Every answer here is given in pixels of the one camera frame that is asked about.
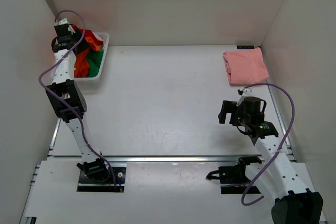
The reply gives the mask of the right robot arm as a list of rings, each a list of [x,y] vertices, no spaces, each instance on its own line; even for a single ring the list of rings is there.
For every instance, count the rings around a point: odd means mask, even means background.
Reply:
[[[238,102],[223,101],[218,115],[220,124],[229,123],[248,136],[263,157],[265,164],[242,164],[235,169],[241,182],[252,182],[272,203],[274,223],[319,223],[323,199],[300,178],[286,152],[279,133],[271,122],[265,121],[266,101],[243,96]]]

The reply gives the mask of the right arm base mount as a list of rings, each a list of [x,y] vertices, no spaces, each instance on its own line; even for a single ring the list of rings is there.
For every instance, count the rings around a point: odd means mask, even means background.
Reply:
[[[222,195],[242,195],[250,180],[246,176],[246,167],[261,164],[257,156],[240,157],[234,165],[220,166],[207,174],[207,180],[219,180]]]

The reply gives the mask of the orange t shirt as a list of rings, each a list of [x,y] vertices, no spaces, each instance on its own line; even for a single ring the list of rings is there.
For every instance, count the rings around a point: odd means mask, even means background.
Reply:
[[[91,49],[94,51],[98,51],[98,47],[101,45],[103,46],[103,43],[100,45],[97,45],[94,41],[89,42],[91,45]],[[81,53],[76,54],[76,62],[75,62],[75,70],[74,70],[74,77],[75,78],[87,78],[88,72],[89,72],[89,64],[87,61],[87,54],[89,53],[89,50],[84,50]]]

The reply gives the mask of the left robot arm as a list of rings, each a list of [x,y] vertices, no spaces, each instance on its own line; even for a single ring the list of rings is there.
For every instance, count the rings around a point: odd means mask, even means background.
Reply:
[[[95,151],[86,137],[85,113],[87,105],[75,80],[76,55],[74,50],[82,48],[81,33],[74,30],[65,20],[54,25],[57,37],[52,41],[52,50],[58,66],[52,84],[46,93],[56,116],[71,130],[81,152],[82,162],[77,167],[90,180],[104,183],[111,178],[111,169],[102,154]]]

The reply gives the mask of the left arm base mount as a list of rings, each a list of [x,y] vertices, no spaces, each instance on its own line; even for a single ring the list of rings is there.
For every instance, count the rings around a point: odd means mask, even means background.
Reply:
[[[80,169],[77,191],[91,193],[123,193],[125,188],[126,167],[110,168],[103,160],[77,163]]]

